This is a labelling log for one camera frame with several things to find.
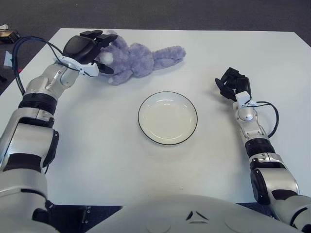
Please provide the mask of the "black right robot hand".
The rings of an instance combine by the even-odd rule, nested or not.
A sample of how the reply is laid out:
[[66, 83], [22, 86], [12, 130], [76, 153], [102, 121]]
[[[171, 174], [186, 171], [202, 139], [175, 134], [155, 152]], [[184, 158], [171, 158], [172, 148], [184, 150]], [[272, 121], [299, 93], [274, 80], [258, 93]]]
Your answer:
[[235, 95], [246, 91], [251, 96], [249, 78], [239, 73], [238, 70], [229, 67], [224, 75], [215, 83], [220, 90], [220, 94], [233, 101], [237, 101]]

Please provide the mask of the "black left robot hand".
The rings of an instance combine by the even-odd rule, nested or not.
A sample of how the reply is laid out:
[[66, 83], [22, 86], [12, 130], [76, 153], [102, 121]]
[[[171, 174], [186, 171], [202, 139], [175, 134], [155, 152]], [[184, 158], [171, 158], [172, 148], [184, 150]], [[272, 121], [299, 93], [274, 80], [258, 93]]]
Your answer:
[[114, 74], [114, 70], [96, 61], [102, 48], [118, 38], [116, 34], [103, 34], [102, 30], [85, 31], [72, 37], [65, 45], [63, 54], [82, 65], [96, 64], [101, 73]]

